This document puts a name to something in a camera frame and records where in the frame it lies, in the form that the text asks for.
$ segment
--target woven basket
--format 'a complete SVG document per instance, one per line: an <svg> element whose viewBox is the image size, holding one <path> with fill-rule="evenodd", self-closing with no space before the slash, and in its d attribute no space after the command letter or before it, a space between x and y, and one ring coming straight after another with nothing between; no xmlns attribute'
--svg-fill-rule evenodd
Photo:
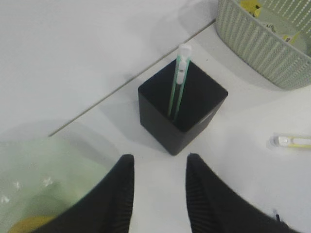
<svg viewBox="0 0 311 233"><path fill-rule="evenodd" d="M310 0L261 0L311 40ZM292 90L311 84L311 57L286 43L240 6L240 0L220 0L216 28L219 37L245 62L275 85Z"/></svg>

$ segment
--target black pen holder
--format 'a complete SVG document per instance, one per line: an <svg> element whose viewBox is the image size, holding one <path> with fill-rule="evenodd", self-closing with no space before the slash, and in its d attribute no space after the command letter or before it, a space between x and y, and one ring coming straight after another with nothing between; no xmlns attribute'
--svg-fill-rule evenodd
<svg viewBox="0 0 311 233"><path fill-rule="evenodd" d="M177 155L202 132L228 92L190 62L175 121L168 117L176 60L138 88L140 123L171 154Z"/></svg>

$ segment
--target white desk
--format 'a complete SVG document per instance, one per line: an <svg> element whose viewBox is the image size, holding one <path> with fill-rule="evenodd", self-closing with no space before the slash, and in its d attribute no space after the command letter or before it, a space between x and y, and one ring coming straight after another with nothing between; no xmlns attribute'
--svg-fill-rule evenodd
<svg viewBox="0 0 311 233"><path fill-rule="evenodd" d="M214 119L176 157L140 125L137 88L176 56L170 54L61 130L106 138L107 150L136 159L131 232L190 233L185 198L186 157L199 153L233 190L268 215L311 231L311 153L273 148L275 133L311 134L311 86L286 92L240 60L208 27L189 42L192 61L229 92Z"/></svg>
<svg viewBox="0 0 311 233"><path fill-rule="evenodd" d="M0 140L47 136L217 14L217 0L2 0Z"/></svg>

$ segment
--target yellow object in basket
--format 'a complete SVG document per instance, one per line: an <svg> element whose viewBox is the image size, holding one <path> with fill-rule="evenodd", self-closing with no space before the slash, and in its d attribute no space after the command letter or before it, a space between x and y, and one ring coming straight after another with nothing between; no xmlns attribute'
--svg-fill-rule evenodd
<svg viewBox="0 0 311 233"><path fill-rule="evenodd" d="M54 217L38 216L29 217L22 221L17 222L8 233L31 233L35 229L50 222Z"/></svg>
<svg viewBox="0 0 311 233"><path fill-rule="evenodd" d="M261 4L257 0L241 0L240 5L252 15L261 7Z"/></svg>

